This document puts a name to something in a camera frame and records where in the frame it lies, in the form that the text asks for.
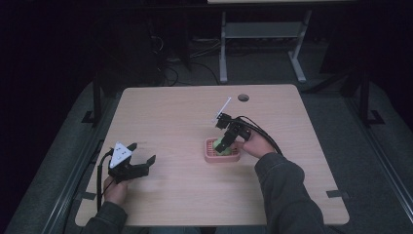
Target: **hand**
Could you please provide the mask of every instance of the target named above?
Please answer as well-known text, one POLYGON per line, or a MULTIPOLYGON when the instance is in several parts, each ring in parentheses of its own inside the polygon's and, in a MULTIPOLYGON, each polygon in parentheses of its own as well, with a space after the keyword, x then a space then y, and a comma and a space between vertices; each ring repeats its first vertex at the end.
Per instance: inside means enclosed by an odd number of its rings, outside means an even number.
POLYGON ((231 145, 231 147, 243 149, 245 152, 256 158, 261 158, 267 153, 276 152, 274 147, 267 141, 267 139, 254 130, 251 130, 251 136, 249 137, 248 141, 235 141, 231 145))
POLYGON ((109 176, 103 183, 103 187, 106 189, 104 192, 104 200, 121 206, 127 197, 128 185, 130 183, 131 180, 125 180, 116 184, 114 178, 109 176))

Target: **white tag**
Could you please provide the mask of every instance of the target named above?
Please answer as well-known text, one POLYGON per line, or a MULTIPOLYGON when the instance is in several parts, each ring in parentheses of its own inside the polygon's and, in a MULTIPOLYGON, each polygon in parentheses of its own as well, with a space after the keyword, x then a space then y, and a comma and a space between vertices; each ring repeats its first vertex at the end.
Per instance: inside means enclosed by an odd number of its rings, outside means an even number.
POLYGON ((225 102, 224 106, 222 106, 222 108, 216 113, 215 118, 212 119, 212 123, 216 122, 218 116, 222 113, 222 111, 224 111, 225 107, 227 107, 227 104, 230 102, 231 97, 228 97, 227 102, 225 102))
POLYGON ((114 167, 118 166, 120 163, 124 162, 125 159, 127 159, 128 157, 131 157, 131 151, 128 150, 119 141, 116 142, 109 168, 113 169, 114 167))

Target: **person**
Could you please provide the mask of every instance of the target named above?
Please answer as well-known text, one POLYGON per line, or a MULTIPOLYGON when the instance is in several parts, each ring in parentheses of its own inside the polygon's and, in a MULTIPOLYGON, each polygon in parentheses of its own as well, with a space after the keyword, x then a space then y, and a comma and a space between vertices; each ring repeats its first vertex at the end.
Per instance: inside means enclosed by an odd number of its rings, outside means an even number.
MULTIPOLYGON (((279 154, 255 131, 251 131, 248 141, 235 141, 231 147, 258 158, 254 169, 264 198, 268 234, 325 232, 322 212, 310 198, 303 183, 304 171, 298 165, 279 154)), ((107 188, 101 210, 87 223, 83 233, 121 232, 127 215, 120 206, 125 200, 128 184, 123 181, 107 188)))

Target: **left hand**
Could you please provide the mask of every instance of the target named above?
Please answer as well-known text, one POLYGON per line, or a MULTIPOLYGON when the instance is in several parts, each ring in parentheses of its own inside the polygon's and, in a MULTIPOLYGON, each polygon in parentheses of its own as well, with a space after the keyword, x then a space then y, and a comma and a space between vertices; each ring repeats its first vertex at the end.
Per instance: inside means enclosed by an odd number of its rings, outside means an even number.
POLYGON ((122 206, 125 202, 128 193, 128 185, 131 180, 125 180, 120 183, 116 183, 112 176, 109 176, 103 183, 103 187, 107 189, 104 192, 104 200, 106 202, 114 203, 118 206, 122 206))

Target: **table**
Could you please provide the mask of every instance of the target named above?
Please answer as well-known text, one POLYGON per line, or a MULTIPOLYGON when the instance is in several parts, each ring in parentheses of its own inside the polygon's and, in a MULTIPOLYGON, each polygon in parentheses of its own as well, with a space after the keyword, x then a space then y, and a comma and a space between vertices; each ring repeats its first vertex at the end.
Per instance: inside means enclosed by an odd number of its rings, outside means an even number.
MULTIPOLYGON (((205 86, 126 89, 99 158, 114 147, 137 142, 131 164, 156 154, 149 176, 130 185, 124 205, 127 225, 254 225, 265 224, 256 158, 242 152, 236 163, 210 164, 204 142, 223 137, 211 119, 233 98, 224 113, 245 115, 273 137, 284 156, 306 173, 305 185, 326 224, 344 224, 349 215, 337 190, 316 133, 297 89, 292 85, 205 86), (238 95, 249 101, 237 100, 238 95)), ((103 177, 107 175, 107 163, 103 177)), ((87 192, 95 193, 96 170, 87 192)), ((95 200, 83 199, 76 223, 96 214, 95 200)))

